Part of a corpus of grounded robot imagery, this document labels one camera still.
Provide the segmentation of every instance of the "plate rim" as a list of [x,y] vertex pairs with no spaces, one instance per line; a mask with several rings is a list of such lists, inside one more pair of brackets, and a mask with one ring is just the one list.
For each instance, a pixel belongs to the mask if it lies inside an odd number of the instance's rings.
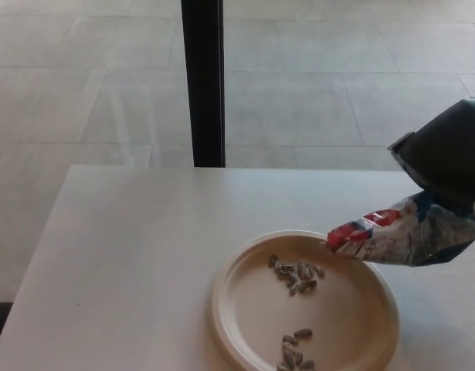
[[[248,250],[252,249],[254,246],[261,244],[267,240],[271,240],[278,237],[313,237],[321,241],[326,241],[326,236],[322,233],[312,232],[309,230],[279,230],[275,232],[269,232],[257,236],[248,242],[246,242],[240,248],[235,249],[221,264],[217,270],[217,275],[213,282],[212,290],[209,295],[209,305],[208,305],[208,320],[209,327],[212,333],[213,342],[219,348],[220,352],[223,353],[226,359],[231,362],[234,366],[238,367],[244,371],[263,371],[263,369],[258,368],[256,364],[245,357],[241,352],[230,341],[228,334],[221,325],[222,316],[220,315],[219,310],[219,297],[222,291],[222,286],[226,282],[227,272],[232,268],[233,265],[239,263],[239,258]],[[394,339],[395,341],[389,342],[386,348],[382,352],[382,356],[377,360],[377,364],[381,363],[385,367],[388,365],[389,361],[392,359],[396,348],[399,343],[399,334],[400,334],[400,322],[399,322],[399,310],[397,308],[395,296],[392,293],[391,288],[388,285],[387,280],[383,276],[382,272],[378,267],[369,262],[358,261],[360,264],[364,264],[377,278],[379,284],[382,287],[382,290],[387,299],[388,305],[388,316],[391,319],[391,323],[394,326]],[[343,369],[342,371],[364,371],[360,369]]]

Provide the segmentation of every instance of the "black window frame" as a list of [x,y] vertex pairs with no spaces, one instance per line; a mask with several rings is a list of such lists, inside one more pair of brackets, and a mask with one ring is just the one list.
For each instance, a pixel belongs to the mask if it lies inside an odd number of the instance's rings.
[[181,6],[194,166],[225,168],[223,1]]

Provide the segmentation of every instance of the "white table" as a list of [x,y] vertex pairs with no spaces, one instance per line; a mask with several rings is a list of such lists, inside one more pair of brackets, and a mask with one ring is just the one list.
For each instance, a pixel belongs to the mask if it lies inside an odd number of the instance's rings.
[[[260,234],[329,228],[418,188],[401,172],[73,166],[0,339],[0,371],[226,370],[205,323],[218,264]],[[475,244],[382,267],[390,370],[475,371]]]

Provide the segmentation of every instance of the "sunflower seed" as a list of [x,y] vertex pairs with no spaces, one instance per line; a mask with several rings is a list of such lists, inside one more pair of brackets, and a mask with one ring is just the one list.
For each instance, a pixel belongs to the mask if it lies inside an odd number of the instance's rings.
[[299,282],[295,282],[289,289],[289,295],[294,296],[299,291]]
[[293,264],[283,263],[281,268],[284,269],[285,271],[293,271]]
[[291,352],[284,352],[283,359],[285,360],[285,363],[287,364],[287,366],[289,366],[290,369],[294,368],[295,362],[293,361],[293,355]]
[[306,265],[304,263],[299,263],[297,266],[297,275],[301,280],[305,278],[305,270],[306,270]]
[[297,285],[299,286],[298,290],[301,294],[306,291],[307,289],[306,281],[301,281]]
[[282,342],[289,342],[293,346],[299,345],[299,341],[296,338],[293,338],[292,336],[289,336],[289,335],[284,335],[282,337]]
[[306,281],[306,286],[307,286],[307,288],[316,288],[317,281],[316,280]]
[[302,365],[299,366],[299,369],[313,369],[314,368],[314,361],[307,361],[304,362]]
[[273,268],[275,267],[275,263],[277,262],[278,256],[273,254],[270,256],[268,259],[268,268]]
[[277,371],[290,371],[290,367],[287,366],[285,363],[280,362],[280,363],[277,365]]
[[314,277],[314,270],[311,267],[307,267],[306,271],[304,272],[304,276],[307,280],[310,280]]
[[301,352],[298,352],[296,354],[296,365],[299,366],[301,363],[302,363],[302,359],[303,359],[303,354]]
[[289,342],[283,342],[282,349],[284,352],[291,352],[292,354],[296,354],[296,349]]
[[316,274],[319,278],[324,278],[324,269],[322,267],[315,265],[314,270],[316,271]]
[[280,276],[280,277],[283,277],[283,278],[288,278],[289,277],[289,272],[283,270],[283,269],[278,269],[277,270],[277,274]]
[[290,279],[291,279],[292,281],[297,282],[297,274],[296,274],[296,272],[294,272],[294,271],[289,271],[288,274],[289,274],[289,277],[290,277]]
[[295,331],[294,338],[309,338],[313,335],[313,330],[310,328],[303,328],[302,330]]

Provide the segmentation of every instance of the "tile grout line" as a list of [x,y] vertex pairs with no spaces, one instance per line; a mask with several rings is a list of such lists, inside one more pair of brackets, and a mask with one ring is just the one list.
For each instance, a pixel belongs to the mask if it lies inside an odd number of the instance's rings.
[[383,34],[382,29],[380,28],[380,23],[382,22],[376,22],[376,29],[378,30],[380,36],[382,37],[383,43],[386,46],[386,49],[388,50],[388,53],[390,54],[390,57],[392,58],[393,64],[395,64],[395,67],[397,67],[397,71],[400,73],[400,67],[399,64],[397,63],[395,57],[393,56],[392,50],[390,49],[390,45],[386,41],[385,35]]
[[469,88],[467,88],[466,83],[463,82],[462,77],[460,76],[460,73],[457,73],[456,75],[459,77],[459,81],[462,83],[463,88],[464,88],[464,89],[467,91],[467,93],[469,94],[469,97],[471,97],[471,96],[472,96],[472,93],[470,92]]
[[174,19],[174,27],[173,27],[173,30],[172,30],[172,40],[171,40],[171,43],[170,43],[170,52],[168,53],[167,71],[172,71],[171,68],[170,68],[170,65],[171,65],[171,61],[172,61],[172,52],[174,51],[175,33],[178,30],[178,26],[179,26],[179,22],[177,22]]
[[86,129],[88,128],[88,125],[90,124],[90,119],[91,119],[91,115],[93,114],[93,111],[94,111],[94,108],[95,108],[95,105],[97,104],[97,100],[98,100],[98,97],[100,96],[100,92],[101,92],[101,89],[103,88],[103,83],[105,82],[105,77],[107,76],[107,71],[106,70],[103,70],[103,69],[92,69],[90,70],[90,73],[93,72],[93,71],[103,71],[103,76],[101,77],[101,81],[100,83],[98,84],[98,91],[97,91],[97,94],[95,95],[95,98],[93,99],[93,104],[91,104],[91,110],[88,114],[88,117],[86,119],[86,124],[84,125],[84,129],[83,131],[81,132],[81,135],[80,135],[80,138],[83,139],[85,133],[86,133]]
[[354,115],[355,127],[358,129],[359,137],[361,138],[361,142],[362,142],[363,146],[366,147],[365,140],[364,140],[364,138],[362,136],[362,133],[361,133],[361,128],[359,127],[358,117],[355,114],[354,106],[352,105],[351,94],[349,93],[347,83],[345,82],[344,73],[341,74],[341,77],[342,77],[342,82],[344,83],[345,93],[347,93],[348,103],[351,106],[351,111],[352,111],[352,114]]

